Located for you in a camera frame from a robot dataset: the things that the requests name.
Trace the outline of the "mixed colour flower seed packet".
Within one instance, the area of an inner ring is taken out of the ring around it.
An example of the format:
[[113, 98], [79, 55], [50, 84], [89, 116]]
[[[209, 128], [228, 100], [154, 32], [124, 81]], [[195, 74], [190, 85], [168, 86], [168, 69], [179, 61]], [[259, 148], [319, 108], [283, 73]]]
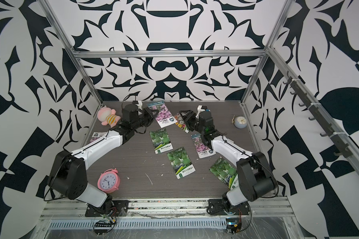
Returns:
[[181, 128], [185, 133], [189, 133], [189, 129], [187, 128], [182, 116], [180, 113], [174, 115], [174, 118], [177, 120], [176, 125]]

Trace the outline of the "pink flower seed packet teal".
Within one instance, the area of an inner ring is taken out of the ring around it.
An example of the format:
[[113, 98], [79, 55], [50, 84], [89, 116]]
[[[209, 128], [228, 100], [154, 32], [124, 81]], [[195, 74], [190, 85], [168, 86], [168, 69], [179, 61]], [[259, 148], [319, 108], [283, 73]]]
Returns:
[[159, 111], [156, 117], [156, 121], [161, 128], [165, 128], [167, 126], [177, 123], [177, 120], [169, 111], [164, 101], [150, 103], [148, 104], [148, 108], [150, 108], [151, 110]]

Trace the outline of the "pink flower seed packet white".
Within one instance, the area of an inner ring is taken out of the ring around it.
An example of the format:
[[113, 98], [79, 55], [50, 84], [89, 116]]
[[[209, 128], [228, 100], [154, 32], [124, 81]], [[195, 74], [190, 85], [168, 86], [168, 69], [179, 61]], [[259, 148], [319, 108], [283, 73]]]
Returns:
[[193, 140], [195, 150], [200, 159], [213, 156], [216, 154], [215, 151], [213, 151], [212, 149], [208, 148], [206, 145], [203, 144], [200, 134], [191, 135], [191, 139]]

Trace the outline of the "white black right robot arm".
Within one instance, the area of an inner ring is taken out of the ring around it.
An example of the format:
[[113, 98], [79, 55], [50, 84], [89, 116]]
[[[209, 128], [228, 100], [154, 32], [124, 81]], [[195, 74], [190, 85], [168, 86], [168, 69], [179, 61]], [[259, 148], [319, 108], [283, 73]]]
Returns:
[[200, 133], [202, 143], [221, 154], [237, 172], [238, 186], [222, 196], [225, 208], [229, 209], [247, 201], [253, 202], [273, 190], [278, 190], [277, 180], [265, 155], [262, 152], [247, 151], [219, 132], [208, 109], [202, 109], [198, 114], [192, 110], [179, 111], [179, 114], [188, 129]]

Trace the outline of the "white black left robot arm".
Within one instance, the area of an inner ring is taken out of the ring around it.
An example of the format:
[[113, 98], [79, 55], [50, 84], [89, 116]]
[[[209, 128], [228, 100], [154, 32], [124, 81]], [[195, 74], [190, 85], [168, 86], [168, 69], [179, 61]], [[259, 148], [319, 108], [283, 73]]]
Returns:
[[122, 117], [98, 140], [72, 152], [63, 150], [55, 157], [47, 185], [70, 200], [84, 202], [96, 208], [109, 207], [109, 194], [91, 185], [86, 171], [111, 150], [124, 145], [141, 127], [149, 127], [159, 110], [126, 105]]

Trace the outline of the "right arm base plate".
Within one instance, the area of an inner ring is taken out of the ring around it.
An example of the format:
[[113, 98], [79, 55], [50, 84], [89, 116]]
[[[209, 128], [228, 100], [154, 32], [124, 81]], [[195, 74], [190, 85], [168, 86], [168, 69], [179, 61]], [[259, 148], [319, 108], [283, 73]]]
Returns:
[[247, 202], [232, 206], [227, 199], [209, 199], [206, 212], [212, 216], [246, 216], [250, 208]]

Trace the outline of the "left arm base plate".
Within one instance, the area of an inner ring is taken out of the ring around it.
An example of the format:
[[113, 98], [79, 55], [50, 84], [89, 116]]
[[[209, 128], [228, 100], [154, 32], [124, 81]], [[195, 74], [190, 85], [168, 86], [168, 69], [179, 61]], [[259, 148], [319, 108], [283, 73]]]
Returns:
[[106, 201], [101, 207], [94, 207], [88, 205], [85, 212], [85, 217], [101, 217], [107, 215], [108, 217], [123, 217], [128, 212], [128, 200], [113, 200], [112, 202]]

